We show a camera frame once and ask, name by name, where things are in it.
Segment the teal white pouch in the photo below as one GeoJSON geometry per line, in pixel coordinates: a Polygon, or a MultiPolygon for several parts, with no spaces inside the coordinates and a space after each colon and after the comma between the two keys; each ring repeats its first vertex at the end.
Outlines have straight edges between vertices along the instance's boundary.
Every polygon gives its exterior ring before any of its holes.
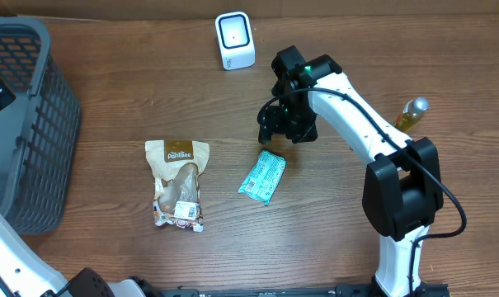
{"type": "Polygon", "coordinates": [[[258,156],[257,163],[242,182],[238,192],[269,205],[285,167],[284,158],[266,150],[262,151],[258,156]]]}

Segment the yellow dish soap bottle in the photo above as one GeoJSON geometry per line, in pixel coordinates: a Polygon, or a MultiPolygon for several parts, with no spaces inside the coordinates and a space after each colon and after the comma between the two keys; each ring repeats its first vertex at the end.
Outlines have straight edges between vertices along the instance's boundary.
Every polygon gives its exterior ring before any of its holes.
{"type": "Polygon", "coordinates": [[[428,108],[429,101],[424,97],[417,97],[416,99],[410,100],[394,121],[393,126],[397,130],[407,133],[421,120],[428,108]]]}

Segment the brown snack packet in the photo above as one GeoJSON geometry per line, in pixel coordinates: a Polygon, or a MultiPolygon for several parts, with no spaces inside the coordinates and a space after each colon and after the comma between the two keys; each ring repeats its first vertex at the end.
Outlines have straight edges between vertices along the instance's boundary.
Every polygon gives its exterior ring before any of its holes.
{"type": "Polygon", "coordinates": [[[145,156],[154,178],[153,221],[203,231],[199,177],[209,161],[209,144],[194,140],[149,140],[145,156]]]}

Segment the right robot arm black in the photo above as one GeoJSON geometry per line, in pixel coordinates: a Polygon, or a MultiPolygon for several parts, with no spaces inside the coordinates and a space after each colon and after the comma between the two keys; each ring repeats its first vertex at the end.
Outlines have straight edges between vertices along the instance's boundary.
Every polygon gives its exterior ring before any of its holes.
{"type": "Polygon", "coordinates": [[[257,116],[258,140],[282,134],[293,143],[318,137],[322,117],[365,165],[362,207],[379,234],[379,266],[371,285],[340,285],[340,296],[446,296],[446,285],[419,276],[421,243],[443,206],[435,145],[413,140],[379,115],[328,55],[306,61],[290,46],[271,62],[272,99],[257,116]]]}

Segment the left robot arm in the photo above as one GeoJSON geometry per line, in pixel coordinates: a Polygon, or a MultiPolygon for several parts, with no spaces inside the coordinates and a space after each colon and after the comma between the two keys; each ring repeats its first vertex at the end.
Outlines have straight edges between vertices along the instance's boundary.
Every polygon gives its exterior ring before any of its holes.
{"type": "Polygon", "coordinates": [[[144,296],[133,279],[106,283],[94,270],[85,268],[73,279],[40,259],[4,218],[19,192],[21,166],[29,141],[24,137],[0,142],[0,296],[144,296]]]}

